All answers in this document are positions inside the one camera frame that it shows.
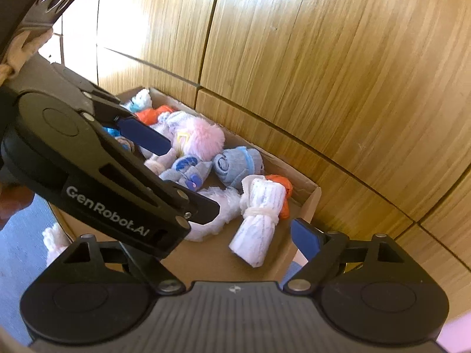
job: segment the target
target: logo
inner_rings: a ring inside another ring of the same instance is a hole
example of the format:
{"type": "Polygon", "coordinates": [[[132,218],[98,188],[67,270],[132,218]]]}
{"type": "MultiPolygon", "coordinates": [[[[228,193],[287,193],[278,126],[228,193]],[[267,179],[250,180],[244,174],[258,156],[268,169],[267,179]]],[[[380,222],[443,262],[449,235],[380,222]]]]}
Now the logo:
{"type": "Polygon", "coordinates": [[[79,194],[77,187],[69,186],[67,187],[65,192],[67,193],[67,196],[69,196],[70,198],[77,200],[77,202],[99,213],[102,217],[109,219],[112,222],[117,223],[120,226],[125,227],[130,231],[140,233],[141,236],[146,236],[150,231],[149,228],[144,228],[142,226],[133,227],[135,226],[135,224],[132,220],[124,219],[121,216],[119,216],[116,212],[111,212],[110,210],[108,210],[104,204],[100,202],[95,202],[87,198],[85,195],[79,194]]]}
{"type": "Polygon", "coordinates": [[[239,285],[232,285],[229,287],[229,292],[232,293],[239,293],[242,290],[242,288],[239,285]]]}

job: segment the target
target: pink fluffy ball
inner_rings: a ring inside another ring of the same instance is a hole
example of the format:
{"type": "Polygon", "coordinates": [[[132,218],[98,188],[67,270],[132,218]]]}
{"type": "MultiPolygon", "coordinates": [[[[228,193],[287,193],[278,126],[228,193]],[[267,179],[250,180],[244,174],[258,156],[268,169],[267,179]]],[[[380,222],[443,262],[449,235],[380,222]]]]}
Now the pink fluffy ball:
{"type": "Polygon", "coordinates": [[[185,123],[190,134],[182,147],[185,155],[196,155],[204,162],[211,161],[224,147],[224,133],[217,125],[210,125],[202,118],[190,118],[185,123]]]}

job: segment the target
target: black device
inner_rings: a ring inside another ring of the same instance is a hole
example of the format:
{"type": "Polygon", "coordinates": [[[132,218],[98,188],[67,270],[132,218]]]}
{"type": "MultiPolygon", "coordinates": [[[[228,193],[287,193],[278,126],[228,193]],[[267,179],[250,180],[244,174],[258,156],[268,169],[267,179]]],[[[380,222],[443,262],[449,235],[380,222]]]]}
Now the black device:
{"type": "MultiPolygon", "coordinates": [[[[0,0],[2,57],[17,33],[46,31],[72,1],[0,0]]],[[[434,340],[447,297],[384,234],[354,241],[297,219],[291,234],[309,262],[283,288],[195,282],[186,289],[159,259],[189,232],[188,220],[204,224],[218,206],[163,182],[103,130],[119,128],[156,153],[168,149],[118,103],[39,55],[0,87],[2,179],[119,240],[82,235],[30,285],[20,310],[34,350],[443,352],[434,340]],[[345,272],[355,262],[363,265],[345,272]]]]}

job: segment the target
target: screw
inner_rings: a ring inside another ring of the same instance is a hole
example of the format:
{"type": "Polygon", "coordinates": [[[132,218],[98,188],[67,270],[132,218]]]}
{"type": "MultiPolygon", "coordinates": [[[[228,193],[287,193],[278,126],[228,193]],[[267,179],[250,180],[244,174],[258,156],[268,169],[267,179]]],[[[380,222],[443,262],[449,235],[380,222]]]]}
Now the screw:
{"type": "Polygon", "coordinates": [[[93,118],[89,113],[82,113],[82,116],[90,122],[93,122],[95,120],[95,118],[93,118]]]}
{"type": "Polygon", "coordinates": [[[295,292],[304,292],[311,288],[311,283],[304,279],[295,279],[288,282],[288,288],[295,292]]]}
{"type": "Polygon", "coordinates": [[[175,279],[164,280],[159,283],[158,289],[165,293],[174,293],[182,289],[183,285],[181,282],[175,279]]]}
{"type": "Polygon", "coordinates": [[[185,228],[186,230],[191,229],[190,223],[187,222],[187,219],[184,219],[184,218],[182,218],[182,217],[176,216],[176,217],[175,217],[175,220],[177,221],[177,223],[178,223],[179,225],[181,225],[181,226],[182,226],[183,228],[185,228]]]}
{"type": "Polygon", "coordinates": [[[182,190],[178,189],[177,194],[179,194],[183,199],[188,200],[188,195],[185,194],[182,190]]]}

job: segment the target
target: wooden wall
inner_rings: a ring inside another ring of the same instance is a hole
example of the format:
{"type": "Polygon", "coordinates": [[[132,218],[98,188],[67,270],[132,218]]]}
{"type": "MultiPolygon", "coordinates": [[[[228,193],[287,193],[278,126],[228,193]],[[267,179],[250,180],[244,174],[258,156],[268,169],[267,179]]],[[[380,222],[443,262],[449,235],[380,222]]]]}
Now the wooden wall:
{"type": "Polygon", "coordinates": [[[471,309],[470,6],[77,0],[61,35],[90,80],[157,87],[317,182],[326,228],[397,238],[455,317],[471,309]]]}

